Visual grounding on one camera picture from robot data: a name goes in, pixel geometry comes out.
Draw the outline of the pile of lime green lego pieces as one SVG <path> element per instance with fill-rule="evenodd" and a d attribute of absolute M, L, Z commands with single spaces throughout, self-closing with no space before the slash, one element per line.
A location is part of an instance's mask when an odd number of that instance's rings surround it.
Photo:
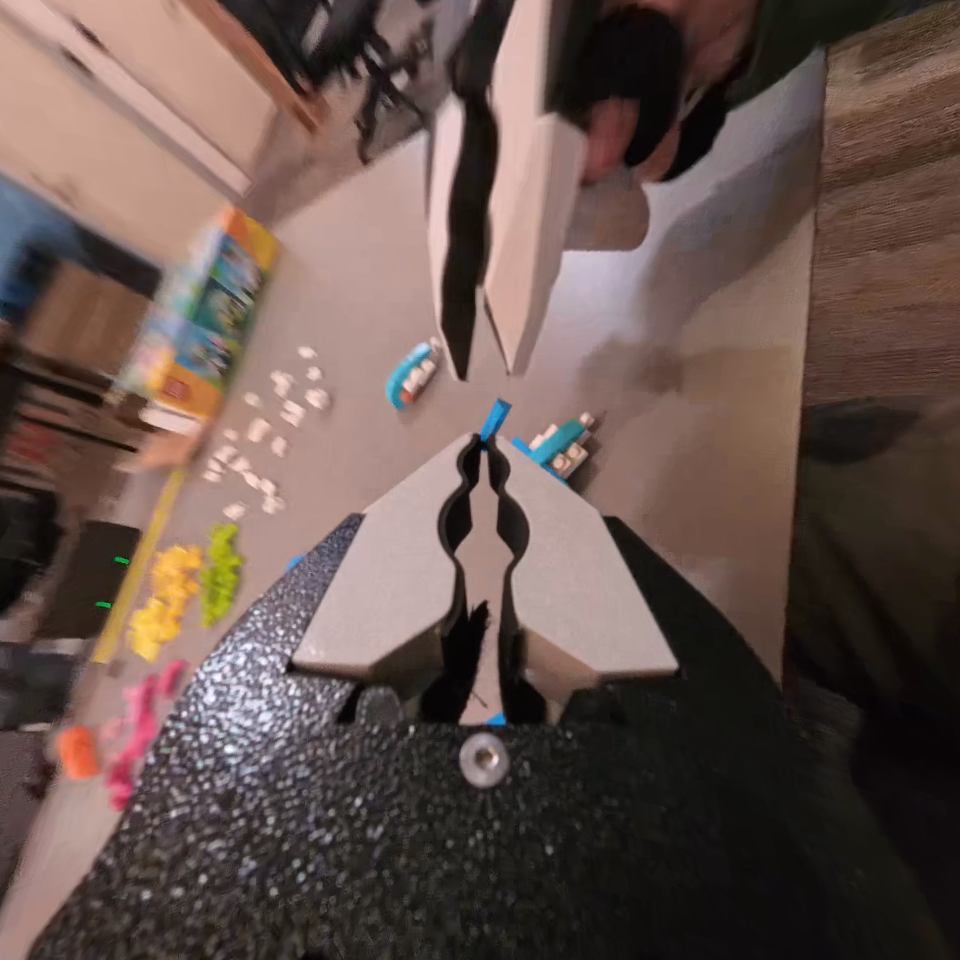
<path fill-rule="evenodd" d="M 218 523 L 209 533 L 200 573 L 200 624 L 210 629 L 234 606 L 244 557 L 236 549 L 238 525 Z"/>

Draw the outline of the white cabinet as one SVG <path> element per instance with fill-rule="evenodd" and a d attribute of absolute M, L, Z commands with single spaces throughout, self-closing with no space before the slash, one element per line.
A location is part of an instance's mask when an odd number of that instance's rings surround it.
<path fill-rule="evenodd" d="M 244 199 L 278 112 L 193 2 L 1 3 L 2 175 L 154 263 Z"/>

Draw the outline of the brown cardboard box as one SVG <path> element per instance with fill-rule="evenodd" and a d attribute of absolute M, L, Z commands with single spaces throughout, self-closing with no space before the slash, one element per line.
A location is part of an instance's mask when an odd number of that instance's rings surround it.
<path fill-rule="evenodd" d="M 57 265 L 27 314 L 24 349 L 37 357 L 107 378 L 123 369 L 151 300 L 70 261 Z"/>

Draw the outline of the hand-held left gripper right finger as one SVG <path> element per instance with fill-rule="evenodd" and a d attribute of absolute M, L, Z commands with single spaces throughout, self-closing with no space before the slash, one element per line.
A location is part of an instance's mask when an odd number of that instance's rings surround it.
<path fill-rule="evenodd" d="M 680 665 L 603 515 L 510 442 L 486 441 L 510 549 L 498 635 L 507 722 L 546 722 L 582 691 Z"/>

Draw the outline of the black device with green lights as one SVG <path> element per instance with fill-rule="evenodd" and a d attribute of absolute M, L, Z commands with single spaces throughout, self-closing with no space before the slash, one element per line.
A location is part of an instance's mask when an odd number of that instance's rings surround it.
<path fill-rule="evenodd" d="M 84 522 L 33 640 L 97 639 L 111 615 L 140 539 L 141 530 L 135 526 L 103 520 Z"/>

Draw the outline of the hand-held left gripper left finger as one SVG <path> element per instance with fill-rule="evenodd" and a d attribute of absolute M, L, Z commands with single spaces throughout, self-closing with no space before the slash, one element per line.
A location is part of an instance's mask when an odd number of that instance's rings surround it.
<path fill-rule="evenodd" d="M 306 673 L 367 685 L 430 685 L 465 612 L 457 549 L 471 533 L 482 441 L 457 438 L 363 513 L 292 657 Z"/>

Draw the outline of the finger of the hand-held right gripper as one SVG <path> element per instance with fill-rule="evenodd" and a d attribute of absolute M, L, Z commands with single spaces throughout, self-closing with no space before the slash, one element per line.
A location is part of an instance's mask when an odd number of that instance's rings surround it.
<path fill-rule="evenodd" d="M 509 376 L 529 366 L 581 188 L 588 138 L 564 93 L 590 29 L 590 2 L 514 2 L 493 66 L 498 156 L 483 294 Z"/>
<path fill-rule="evenodd" d="M 438 338 L 451 375 L 470 375 L 493 237 L 499 129 L 489 96 L 448 96 L 429 139 L 427 248 Z"/>

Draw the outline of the blue arc lego assembly with brown brick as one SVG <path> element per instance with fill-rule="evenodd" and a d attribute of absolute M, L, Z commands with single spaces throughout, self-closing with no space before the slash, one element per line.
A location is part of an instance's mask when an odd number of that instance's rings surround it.
<path fill-rule="evenodd" d="M 417 344 L 393 369 L 385 393 L 394 410 L 402 411 L 418 400 L 437 374 L 442 350 L 440 339 L 432 337 Z"/>

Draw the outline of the blue arc lego assembly with white bricks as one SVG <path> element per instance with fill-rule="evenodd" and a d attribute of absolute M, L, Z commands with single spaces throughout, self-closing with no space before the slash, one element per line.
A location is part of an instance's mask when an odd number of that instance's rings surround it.
<path fill-rule="evenodd" d="M 597 418 L 589 412 L 562 424 L 550 424 L 529 444 L 527 456 L 549 474 L 569 485 L 589 461 Z"/>

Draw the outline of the pile of pink lego pieces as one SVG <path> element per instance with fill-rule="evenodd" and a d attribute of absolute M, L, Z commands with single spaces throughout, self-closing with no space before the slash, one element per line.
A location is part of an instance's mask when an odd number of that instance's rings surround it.
<path fill-rule="evenodd" d="M 160 729 L 158 706 L 176 698 L 189 670 L 187 660 L 175 659 L 125 689 L 125 713 L 112 727 L 118 748 L 105 761 L 102 777 L 114 812 L 125 810 L 134 794 L 139 769 Z"/>

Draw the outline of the black office chair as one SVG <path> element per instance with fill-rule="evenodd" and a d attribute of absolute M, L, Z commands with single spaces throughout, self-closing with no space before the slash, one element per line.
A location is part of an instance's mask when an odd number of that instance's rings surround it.
<path fill-rule="evenodd" d="M 399 46 L 380 30 L 383 11 L 409 7 L 409 2 L 381 1 L 221 1 L 232 22 L 243 31 L 256 62 L 272 70 L 293 97 L 290 110 L 307 126 L 317 124 L 320 102 L 333 82 L 342 89 L 361 85 L 363 99 L 353 115 L 356 155 L 368 165 L 384 117 L 414 120 L 413 131 L 428 119 L 427 93 L 437 62 L 435 28 L 452 16 L 443 36 L 451 48 L 463 27 L 470 2 L 415 1 L 414 29 Z"/>

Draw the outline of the orange lego pieces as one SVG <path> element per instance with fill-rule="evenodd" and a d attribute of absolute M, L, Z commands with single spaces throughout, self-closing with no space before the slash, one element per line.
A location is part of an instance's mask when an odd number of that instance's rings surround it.
<path fill-rule="evenodd" d="M 100 775 L 95 739 L 86 726 L 68 726 L 56 737 L 55 747 L 62 773 L 71 781 L 87 781 Z"/>

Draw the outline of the colourful lego set box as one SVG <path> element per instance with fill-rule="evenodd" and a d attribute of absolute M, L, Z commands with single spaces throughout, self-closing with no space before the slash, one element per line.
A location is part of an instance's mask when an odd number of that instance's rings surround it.
<path fill-rule="evenodd" d="M 262 223 L 224 208 L 164 274 L 114 388 L 211 421 L 245 354 L 279 251 Z"/>

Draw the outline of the person's right hand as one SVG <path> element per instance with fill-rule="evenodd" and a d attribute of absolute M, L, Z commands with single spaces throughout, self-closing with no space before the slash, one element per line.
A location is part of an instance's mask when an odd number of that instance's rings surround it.
<path fill-rule="evenodd" d="M 677 180 L 711 150 L 749 65 L 762 3 L 605 2 L 583 52 L 583 177 Z"/>

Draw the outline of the pile of yellow lego pieces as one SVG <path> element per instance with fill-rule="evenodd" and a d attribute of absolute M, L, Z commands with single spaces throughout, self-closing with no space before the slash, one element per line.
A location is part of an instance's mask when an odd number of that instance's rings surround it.
<path fill-rule="evenodd" d="M 198 544 L 175 544 L 156 554 L 150 570 L 150 596 L 129 618 L 128 648 L 146 663 L 180 634 L 186 608 L 199 593 L 203 551 Z"/>

